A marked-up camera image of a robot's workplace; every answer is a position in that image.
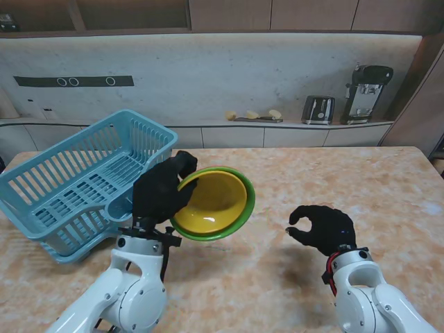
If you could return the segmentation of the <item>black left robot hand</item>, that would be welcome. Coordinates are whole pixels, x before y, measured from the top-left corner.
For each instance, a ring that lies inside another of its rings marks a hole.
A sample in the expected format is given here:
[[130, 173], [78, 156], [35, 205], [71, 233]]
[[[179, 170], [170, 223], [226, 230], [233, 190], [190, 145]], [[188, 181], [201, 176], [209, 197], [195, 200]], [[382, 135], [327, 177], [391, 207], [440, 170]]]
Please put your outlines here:
[[156, 164], [133, 185], [133, 216], [162, 223], [186, 207], [197, 187], [193, 180], [182, 189], [180, 181], [197, 170], [198, 159], [186, 151]]

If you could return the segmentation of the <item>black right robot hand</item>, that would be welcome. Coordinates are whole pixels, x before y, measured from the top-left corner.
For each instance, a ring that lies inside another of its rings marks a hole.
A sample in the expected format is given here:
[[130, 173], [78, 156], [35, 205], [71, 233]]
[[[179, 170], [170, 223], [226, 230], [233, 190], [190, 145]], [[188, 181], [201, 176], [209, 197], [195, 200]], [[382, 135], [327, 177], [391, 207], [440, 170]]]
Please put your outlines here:
[[[300, 219], [307, 218], [311, 229], [303, 231], [295, 227]], [[301, 205], [289, 217], [286, 233], [304, 246], [316, 248], [329, 257], [340, 248], [357, 247], [352, 219], [341, 210], [324, 205]]]

